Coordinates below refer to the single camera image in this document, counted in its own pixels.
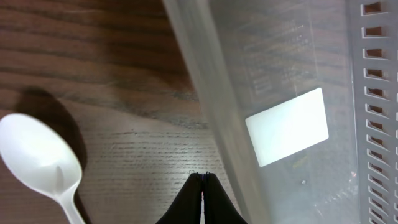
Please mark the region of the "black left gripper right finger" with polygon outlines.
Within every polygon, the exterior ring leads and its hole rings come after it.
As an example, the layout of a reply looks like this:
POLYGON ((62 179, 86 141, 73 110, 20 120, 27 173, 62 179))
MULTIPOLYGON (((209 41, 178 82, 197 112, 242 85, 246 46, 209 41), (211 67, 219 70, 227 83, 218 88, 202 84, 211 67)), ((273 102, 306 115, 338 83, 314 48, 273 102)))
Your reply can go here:
POLYGON ((203 177, 205 224, 247 224, 213 173, 203 177))

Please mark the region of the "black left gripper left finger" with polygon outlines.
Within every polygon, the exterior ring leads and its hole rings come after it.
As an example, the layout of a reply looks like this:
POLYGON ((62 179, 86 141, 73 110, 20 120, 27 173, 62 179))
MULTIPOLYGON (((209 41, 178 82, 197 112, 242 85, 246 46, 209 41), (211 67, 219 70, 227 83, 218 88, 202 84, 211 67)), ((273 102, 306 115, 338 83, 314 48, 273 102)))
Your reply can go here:
POLYGON ((190 174, 168 210, 156 224, 200 224, 202 175, 190 174))

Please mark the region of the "white plastic spoon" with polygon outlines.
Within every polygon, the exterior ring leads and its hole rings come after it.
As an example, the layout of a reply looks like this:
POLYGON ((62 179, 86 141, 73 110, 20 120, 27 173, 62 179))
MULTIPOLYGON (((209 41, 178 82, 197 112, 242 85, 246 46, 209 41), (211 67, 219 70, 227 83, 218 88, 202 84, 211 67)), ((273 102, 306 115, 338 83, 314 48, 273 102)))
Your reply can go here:
POLYGON ((83 224, 74 196, 82 180, 80 162, 52 128, 22 113, 1 119, 1 158, 28 188, 57 202, 68 221, 83 224))

